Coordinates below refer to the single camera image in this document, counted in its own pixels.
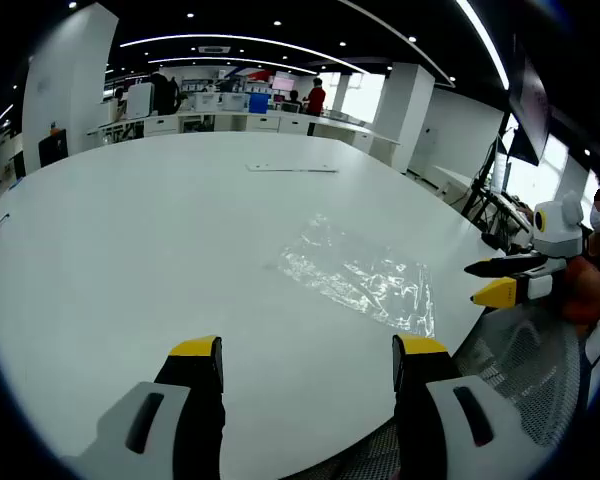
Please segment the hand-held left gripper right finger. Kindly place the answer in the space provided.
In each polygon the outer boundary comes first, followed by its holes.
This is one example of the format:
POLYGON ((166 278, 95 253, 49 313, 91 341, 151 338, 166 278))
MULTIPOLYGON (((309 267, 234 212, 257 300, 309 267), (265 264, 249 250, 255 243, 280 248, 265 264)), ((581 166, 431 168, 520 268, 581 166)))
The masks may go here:
POLYGON ((396 479, 524 479, 517 410, 478 376, 462 376, 432 338, 392 339, 396 479))

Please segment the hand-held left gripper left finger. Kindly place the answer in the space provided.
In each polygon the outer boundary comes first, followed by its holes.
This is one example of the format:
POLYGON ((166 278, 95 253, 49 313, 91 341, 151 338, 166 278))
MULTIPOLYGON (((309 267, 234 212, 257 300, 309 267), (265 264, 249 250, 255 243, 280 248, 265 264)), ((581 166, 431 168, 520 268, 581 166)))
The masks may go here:
POLYGON ((218 479, 223 391, 222 338, 184 341, 152 382, 100 417, 95 440, 66 464, 79 479, 218 479))

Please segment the person's right hand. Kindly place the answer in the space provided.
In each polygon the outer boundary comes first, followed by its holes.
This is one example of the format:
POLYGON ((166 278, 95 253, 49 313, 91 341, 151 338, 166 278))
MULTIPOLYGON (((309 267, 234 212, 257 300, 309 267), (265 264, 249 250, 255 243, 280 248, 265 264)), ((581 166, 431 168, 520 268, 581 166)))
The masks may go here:
POLYGON ((561 311, 566 320, 579 325, 600 320, 600 271, 583 257, 567 265, 561 311))

